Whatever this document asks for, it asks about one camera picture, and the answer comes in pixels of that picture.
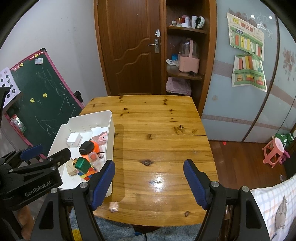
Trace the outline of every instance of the door handle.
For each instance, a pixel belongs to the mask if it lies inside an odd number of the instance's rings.
[[[148,44],[147,46],[154,46],[155,53],[159,53],[158,39],[154,39],[154,44]]]

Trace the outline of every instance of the wooden table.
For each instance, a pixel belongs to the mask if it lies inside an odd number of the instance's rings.
[[[115,125],[113,192],[94,214],[122,223],[180,226],[201,223],[183,173],[192,159],[211,180],[217,171],[191,97],[109,96],[92,99],[81,115],[111,110]]]

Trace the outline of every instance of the white charger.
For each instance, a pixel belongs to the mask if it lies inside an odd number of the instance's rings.
[[[68,137],[67,144],[69,147],[78,147],[82,136],[79,132],[72,132]]]

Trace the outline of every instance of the wooden floor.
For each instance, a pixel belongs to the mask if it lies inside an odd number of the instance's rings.
[[[274,168],[264,164],[264,143],[209,141],[219,182],[228,188],[264,188],[279,184],[280,174],[286,178],[283,165]]]

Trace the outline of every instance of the blue fluffy rug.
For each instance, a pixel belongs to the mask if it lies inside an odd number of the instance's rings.
[[[106,241],[145,241],[145,235],[136,233],[130,224],[113,222],[99,217],[95,217],[95,219]],[[70,221],[72,229],[78,229],[74,210],[70,213]],[[161,227],[147,233],[147,241],[193,241],[200,226],[201,224]]]

